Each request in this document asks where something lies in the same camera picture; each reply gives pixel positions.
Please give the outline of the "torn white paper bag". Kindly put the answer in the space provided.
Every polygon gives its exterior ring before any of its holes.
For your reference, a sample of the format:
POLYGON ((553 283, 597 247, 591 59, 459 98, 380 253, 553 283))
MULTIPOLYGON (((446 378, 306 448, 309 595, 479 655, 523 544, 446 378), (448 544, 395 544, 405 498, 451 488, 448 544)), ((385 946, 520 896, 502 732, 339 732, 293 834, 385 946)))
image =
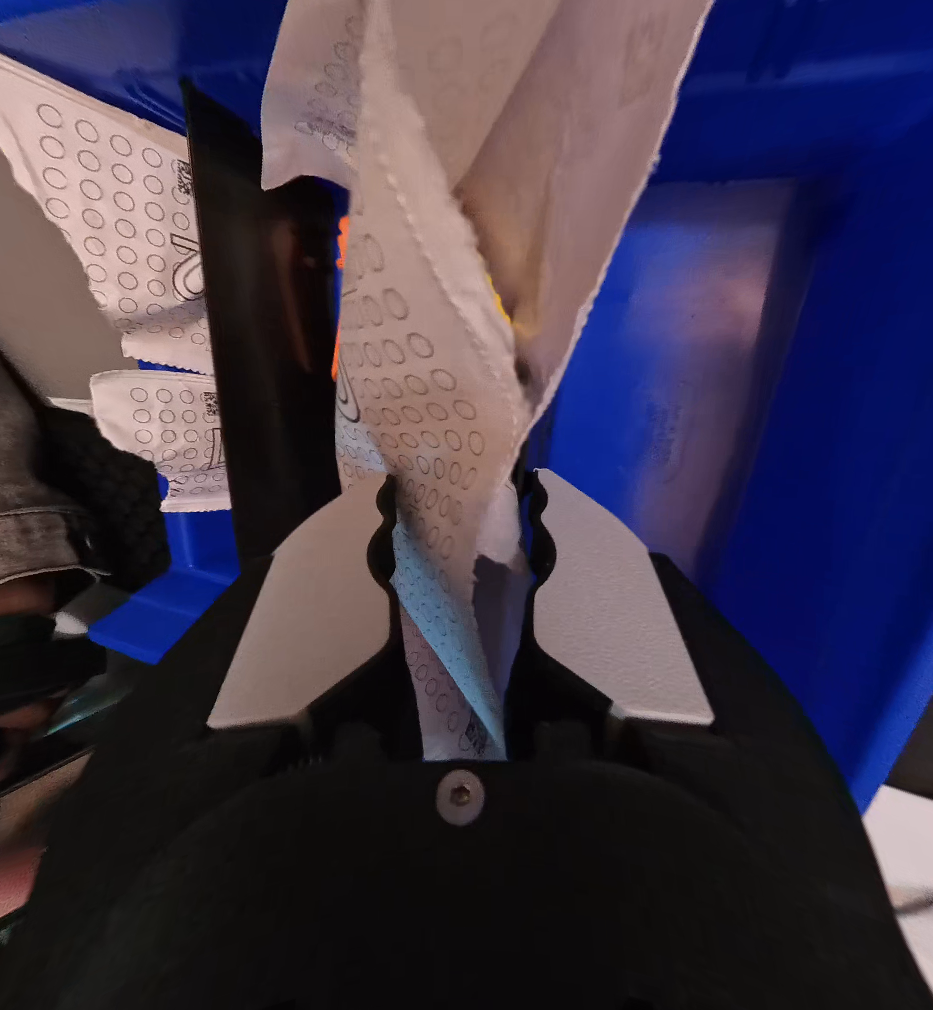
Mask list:
POLYGON ((341 485, 399 483, 394 585, 426 756, 505 755, 473 609, 521 556, 511 475, 657 163, 706 1, 292 1, 262 186, 349 192, 341 485))

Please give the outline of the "large printed white paper bag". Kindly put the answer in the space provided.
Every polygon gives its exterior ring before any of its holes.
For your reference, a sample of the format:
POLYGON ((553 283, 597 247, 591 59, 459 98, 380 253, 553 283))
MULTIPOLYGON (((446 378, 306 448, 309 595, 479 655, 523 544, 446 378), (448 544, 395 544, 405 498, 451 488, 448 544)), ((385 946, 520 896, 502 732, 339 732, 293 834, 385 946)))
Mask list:
POLYGON ((213 375, 186 139, 0 54, 0 150, 125 356, 213 375))

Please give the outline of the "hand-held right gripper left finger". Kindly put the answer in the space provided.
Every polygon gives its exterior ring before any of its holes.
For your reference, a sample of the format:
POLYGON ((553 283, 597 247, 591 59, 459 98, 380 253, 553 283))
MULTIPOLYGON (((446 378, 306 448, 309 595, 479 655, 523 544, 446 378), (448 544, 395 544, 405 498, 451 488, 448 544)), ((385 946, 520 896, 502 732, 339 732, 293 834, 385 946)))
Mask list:
POLYGON ((369 564, 383 488, 370 474, 273 553, 208 727, 291 721, 384 648, 389 597, 369 564))

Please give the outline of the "blue plastic bin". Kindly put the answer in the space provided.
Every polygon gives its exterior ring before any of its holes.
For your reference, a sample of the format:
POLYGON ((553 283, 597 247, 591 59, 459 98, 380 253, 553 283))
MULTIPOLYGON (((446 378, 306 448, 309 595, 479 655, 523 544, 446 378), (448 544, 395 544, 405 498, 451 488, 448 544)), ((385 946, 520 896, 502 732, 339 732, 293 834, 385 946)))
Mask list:
MULTIPOLYGON (((0 2, 0 53, 182 128, 181 78, 258 130, 287 2, 0 2)), ((933 695, 933 1, 713 2, 656 184, 802 185, 810 283, 751 474, 694 578, 775 668, 861 809, 933 695)), ((622 516, 648 476, 650 254, 633 225, 554 410, 551 468, 622 516)))

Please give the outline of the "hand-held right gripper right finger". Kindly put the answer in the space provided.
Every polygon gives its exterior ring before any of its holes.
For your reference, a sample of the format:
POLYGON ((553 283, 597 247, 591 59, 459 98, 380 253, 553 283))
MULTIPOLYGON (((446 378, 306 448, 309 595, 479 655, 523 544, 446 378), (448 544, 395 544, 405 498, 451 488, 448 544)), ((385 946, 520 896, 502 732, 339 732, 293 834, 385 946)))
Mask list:
POLYGON ((549 469, 534 475, 544 505, 533 533, 549 537, 538 577, 536 643, 621 717, 711 726, 713 709, 642 541, 549 469))

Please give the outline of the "person's left forearm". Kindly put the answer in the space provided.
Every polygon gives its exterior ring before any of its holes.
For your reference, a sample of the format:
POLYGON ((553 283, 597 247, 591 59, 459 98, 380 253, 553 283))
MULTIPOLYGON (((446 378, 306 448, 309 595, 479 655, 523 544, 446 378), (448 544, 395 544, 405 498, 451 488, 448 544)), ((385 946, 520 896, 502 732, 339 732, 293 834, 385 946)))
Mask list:
POLYGON ((0 616, 53 614, 106 574, 89 513, 44 479, 43 431, 0 356, 0 616))

